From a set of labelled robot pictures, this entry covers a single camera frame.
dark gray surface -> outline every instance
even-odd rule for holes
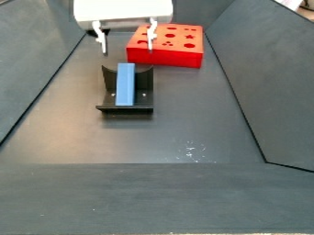
[[[212,26],[234,0],[173,0],[173,21],[181,24]]]
[[[110,35],[109,58],[85,38],[3,145],[0,163],[264,162],[208,41],[200,70],[155,67],[151,117],[103,117],[101,65],[126,61],[130,37]]]
[[[0,142],[83,37],[62,3],[0,6]]]
[[[0,233],[313,233],[313,194],[268,164],[2,166]]]
[[[206,33],[268,161],[314,170],[313,23],[236,0]]]

black holder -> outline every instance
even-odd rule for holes
[[[117,106],[117,71],[102,66],[106,84],[103,105],[97,109],[106,114],[153,114],[154,112],[154,66],[135,73],[134,106]]]

red block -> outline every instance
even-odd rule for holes
[[[190,68],[202,67],[202,26],[163,24],[157,27],[153,51],[149,51],[149,25],[138,28],[127,44],[127,61]]]

blue block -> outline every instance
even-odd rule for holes
[[[135,64],[118,64],[118,78],[117,78],[117,106],[134,106],[135,93]]]

bin floor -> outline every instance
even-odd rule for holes
[[[74,51],[22,124],[0,163],[264,162],[216,54],[205,42],[201,69],[155,67],[153,116],[106,117],[102,65],[126,61],[131,33],[95,38]]]

